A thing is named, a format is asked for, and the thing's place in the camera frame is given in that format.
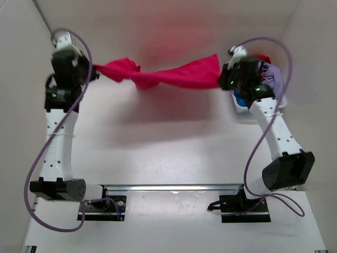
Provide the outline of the crimson red t-shirt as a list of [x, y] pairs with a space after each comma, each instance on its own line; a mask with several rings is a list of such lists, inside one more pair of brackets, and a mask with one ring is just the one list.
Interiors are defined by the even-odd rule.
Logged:
[[174, 69], [143, 72], [134, 61], [125, 57], [105, 65], [94, 65], [105, 77], [120, 83], [131, 80], [138, 89], [147, 90], [160, 83], [195, 90], [218, 88], [221, 74], [217, 54], [189, 62]]

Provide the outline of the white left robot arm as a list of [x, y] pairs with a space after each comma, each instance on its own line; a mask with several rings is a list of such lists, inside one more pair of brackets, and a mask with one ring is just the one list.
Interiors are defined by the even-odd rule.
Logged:
[[89, 69], [82, 52], [63, 49], [53, 53], [54, 73], [45, 84], [47, 139], [43, 168], [39, 179], [29, 183], [30, 192], [45, 200], [80, 202], [86, 194], [86, 182], [74, 179], [71, 168], [72, 142], [78, 118], [80, 98], [86, 80], [98, 78]]

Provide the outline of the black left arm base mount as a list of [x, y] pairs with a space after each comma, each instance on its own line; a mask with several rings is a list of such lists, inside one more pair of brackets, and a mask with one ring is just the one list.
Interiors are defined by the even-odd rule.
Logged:
[[125, 220], [127, 192], [115, 191], [106, 188], [103, 191], [103, 197], [109, 197], [114, 200], [103, 200], [100, 202], [88, 203], [85, 205], [85, 221], [116, 221]]

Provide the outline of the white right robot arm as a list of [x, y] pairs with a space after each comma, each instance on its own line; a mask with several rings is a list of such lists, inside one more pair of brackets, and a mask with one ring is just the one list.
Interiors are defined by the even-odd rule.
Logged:
[[236, 206], [248, 211], [256, 199], [279, 189], [305, 184], [315, 157], [295, 140], [279, 111], [277, 103], [285, 88], [280, 69], [253, 56], [232, 57], [223, 65], [218, 83], [226, 91], [237, 91], [244, 100], [263, 132], [272, 159], [253, 181], [249, 181], [244, 172]]

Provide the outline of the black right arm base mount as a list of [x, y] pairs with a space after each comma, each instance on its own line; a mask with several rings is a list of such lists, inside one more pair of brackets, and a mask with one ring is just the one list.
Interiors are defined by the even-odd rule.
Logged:
[[268, 223], [271, 222], [265, 198], [248, 199], [240, 186], [235, 193], [219, 195], [207, 211], [219, 210], [222, 223]]

